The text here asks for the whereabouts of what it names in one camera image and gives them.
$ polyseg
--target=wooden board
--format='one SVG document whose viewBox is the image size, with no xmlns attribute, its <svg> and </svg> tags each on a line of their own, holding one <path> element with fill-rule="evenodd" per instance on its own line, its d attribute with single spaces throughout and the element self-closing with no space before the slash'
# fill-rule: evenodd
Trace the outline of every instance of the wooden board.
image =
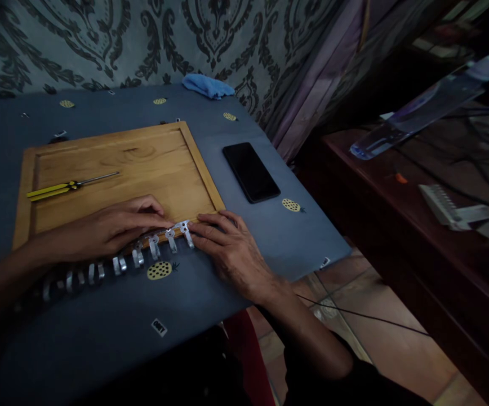
<svg viewBox="0 0 489 406">
<path fill-rule="evenodd" d="M 26 194 L 118 171 L 37 202 Z M 23 156 L 14 249 L 30 237 L 109 205 L 152 194 L 166 218 L 197 220 L 224 203 L 184 121 L 29 148 Z"/>
</svg>

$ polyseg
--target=tiled floor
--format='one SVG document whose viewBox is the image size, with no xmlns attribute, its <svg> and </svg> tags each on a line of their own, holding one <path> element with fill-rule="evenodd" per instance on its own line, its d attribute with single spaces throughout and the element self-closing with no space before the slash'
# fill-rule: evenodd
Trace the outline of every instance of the tiled floor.
<svg viewBox="0 0 489 406">
<path fill-rule="evenodd" d="M 328 306 L 335 304 L 423 330 L 357 249 L 351 257 L 294 283 L 294 291 Z M 348 341 L 359 358 L 373 363 L 380 373 L 435 406 L 486 405 L 431 338 L 305 300 L 303 303 Z M 256 308 L 249 308 L 248 313 L 260 341 L 275 400 L 282 405 L 288 390 L 284 380 L 284 345 Z"/>
</svg>

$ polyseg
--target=black phone screen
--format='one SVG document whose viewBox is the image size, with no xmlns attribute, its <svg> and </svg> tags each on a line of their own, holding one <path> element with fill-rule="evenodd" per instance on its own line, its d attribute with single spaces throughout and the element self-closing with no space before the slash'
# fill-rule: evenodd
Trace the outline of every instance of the black phone screen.
<svg viewBox="0 0 489 406">
<path fill-rule="evenodd" d="M 250 203 L 280 195 L 280 189 L 250 143 L 229 145 L 222 153 Z"/>
</svg>

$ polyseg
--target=water bottle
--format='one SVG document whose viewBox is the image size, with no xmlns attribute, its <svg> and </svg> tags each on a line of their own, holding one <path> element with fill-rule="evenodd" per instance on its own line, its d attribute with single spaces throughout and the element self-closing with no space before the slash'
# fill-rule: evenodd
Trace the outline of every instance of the water bottle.
<svg viewBox="0 0 489 406">
<path fill-rule="evenodd" d="M 404 138 L 456 110 L 484 93 L 489 81 L 489 56 L 472 65 L 459 76 L 448 75 L 393 114 L 350 147 L 362 160 L 369 160 Z"/>
</svg>

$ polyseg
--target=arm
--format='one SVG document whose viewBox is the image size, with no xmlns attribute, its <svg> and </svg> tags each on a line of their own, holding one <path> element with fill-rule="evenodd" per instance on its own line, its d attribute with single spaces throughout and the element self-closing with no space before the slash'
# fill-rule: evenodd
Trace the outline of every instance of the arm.
<svg viewBox="0 0 489 406">
<path fill-rule="evenodd" d="M 213 257 L 219 276 L 245 298 L 266 309 L 282 328 L 281 338 L 310 368 L 325 379 L 341 379 L 353 367 L 353 357 L 333 334 L 294 295 L 288 281 L 265 263 L 244 221 L 230 211 L 199 215 L 225 233 L 203 224 L 190 224 L 194 244 Z"/>
<path fill-rule="evenodd" d="M 0 262 L 0 314 L 53 264 L 114 254 L 151 227 L 171 227 L 151 196 L 109 206 L 31 239 Z"/>
</svg>

